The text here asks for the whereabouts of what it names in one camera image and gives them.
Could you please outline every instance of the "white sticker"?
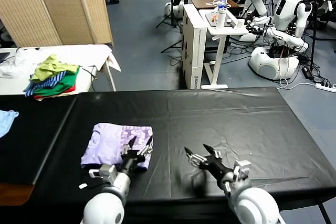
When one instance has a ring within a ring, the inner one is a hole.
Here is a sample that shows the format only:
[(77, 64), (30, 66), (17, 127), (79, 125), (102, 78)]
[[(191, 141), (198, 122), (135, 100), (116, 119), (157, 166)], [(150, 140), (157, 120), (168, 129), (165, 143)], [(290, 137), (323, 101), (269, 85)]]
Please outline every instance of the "white sticker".
[(88, 186), (88, 184), (83, 183), (83, 184), (79, 185), (78, 187), (79, 187), (79, 189), (83, 189), (83, 188), (85, 188), (85, 187), (87, 187), (87, 186)]

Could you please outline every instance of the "white desk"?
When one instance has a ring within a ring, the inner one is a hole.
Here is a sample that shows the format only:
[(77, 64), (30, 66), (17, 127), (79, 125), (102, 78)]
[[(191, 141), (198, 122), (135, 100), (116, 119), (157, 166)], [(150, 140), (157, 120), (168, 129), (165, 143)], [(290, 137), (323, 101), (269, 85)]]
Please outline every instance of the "white desk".
[[(0, 52), (9, 52), (10, 55), (6, 57), (9, 62), (14, 63), (16, 56), (17, 48), (1, 48)], [(40, 47), (36, 52), (36, 57), (38, 59), (46, 59), (49, 55), (56, 54), (58, 60), (68, 64), (80, 65), (77, 78), (76, 78), (76, 91), (78, 93), (88, 92), (91, 83), (92, 76), (95, 76), (97, 71), (101, 70), (104, 66), (104, 72), (108, 78), (108, 82), (111, 84), (113, 91), (116, 91), (116, 86), (114, 84), (112, 74), (109, 67), (113, 67), (118, 71), (121, 71), (112, 50), (106, 45), (73, 45), (73, 46), (56, 46), (56, 47)], [(38, 64), (38, 59), (34, 62), (35, 67)], [(0, 68), (8, 62), (0, 63)], [(23, 90), (28, 86), (30, 80), (29, 71), (20, 75), (17, 78), (0, 78), (0, 95), (4, 94), (24, 94)]]
[[(228, 86), (226, 84), (217, 84), (219, 69), (222, 64), (223, 51), (225, 46), (225, 40), (227, 35), (243, 35), (248, 34), (248, 30), (244, 27), (242, 28), (232, 28), (232, 27), (223, 27), (222, 30), (217, 30), (216, 27), (212, 27), (209, 21), (207, 20), (205, 14), (212, 13), (213, 9), (199, 10), (198, 11), (206, 23), (206, 27), (209, 33), (213, 36), (219, 38), (218, 49), (216, 54), (216, 61), (214, 64), (214, 71), (211, 70), (209, 63), (204, 63), (204, 68), (206, 74), (208, 75), (210, 85), (202, 85), (202, 89), (226, 89)], [(230, 18), (237, 21), (237, 19), (230, 13)]]

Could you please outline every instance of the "green shirt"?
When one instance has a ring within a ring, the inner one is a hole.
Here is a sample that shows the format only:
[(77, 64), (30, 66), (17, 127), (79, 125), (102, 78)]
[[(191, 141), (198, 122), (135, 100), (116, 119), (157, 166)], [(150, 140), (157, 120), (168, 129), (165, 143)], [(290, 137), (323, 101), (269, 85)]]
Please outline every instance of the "green shirt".
[(75, 73), (71, 71), (67, 71), (66, 75), (62, 80), (59, 81), (59, 83), (56, 84), (53, 88), (51, 87), (45, 87), (36, 89), (33, 91), (34, 95), (40, 95), (42, 97), (48, 97), (55, 94), (61, 94), (67, 89), (71, 88), (76, 83), (76, 76), (78, 74), (79, 68), (77, 68), (77, 71)]
[(56, 55), (50, 55), (45, 61), (37, 66), (31, 80), (33, 82), (44, 81), (50, 77), (57, 75), (61, 71), (70, 71), (72, 73), (76, 73), (78, 68), (79, 67), (77, 65), (68, 65), (61, 63), (57, 60)]

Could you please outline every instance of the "black table cover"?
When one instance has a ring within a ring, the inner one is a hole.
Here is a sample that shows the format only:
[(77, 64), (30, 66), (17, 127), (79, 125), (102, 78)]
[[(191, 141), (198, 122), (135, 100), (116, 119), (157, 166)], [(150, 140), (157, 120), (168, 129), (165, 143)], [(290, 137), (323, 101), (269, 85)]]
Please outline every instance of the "black table cover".
[[(85, 204), (99, 192), (80, 158), (102, 122), (153, 127), (150, 167), (132, 182), (129, 205), (194, 200), (203, 192), (222, 199), (211, 176), (202, 190), (205, 175), (187, 162), (183, 147), (206, 155), (203, 143), (221, 150), (228, 167), (249, 160), (253, 184), (273, 195), (332, 197), (336, 188), (335, 170), (275, 88), (83, 93), (30, 202)], [(89, 188), (80, 190), (82, 183)]]
[(75, 99), (39, 102), (23, 95), (0, 95), (0, 110), (19, 112), (0, 138), (0, 183), (35, 183)]

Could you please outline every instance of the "lavender t-shirt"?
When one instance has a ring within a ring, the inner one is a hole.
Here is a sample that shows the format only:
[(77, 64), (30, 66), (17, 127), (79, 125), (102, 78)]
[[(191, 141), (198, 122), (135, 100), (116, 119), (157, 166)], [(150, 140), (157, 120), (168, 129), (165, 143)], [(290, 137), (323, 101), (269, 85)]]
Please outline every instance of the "lavender t-shirt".
[[(88, 164), (117, 165), (122, 163), (121, 149), (123, 145), (136, 136), (132, 150), (140, 150), (153, 135), (150, 126), (123, 126), (111, 123), (98, 123), (93, 127), (88, 147), (81, 158), (82, 168)], [(148, 168), (151, 156), (139, 167)]]

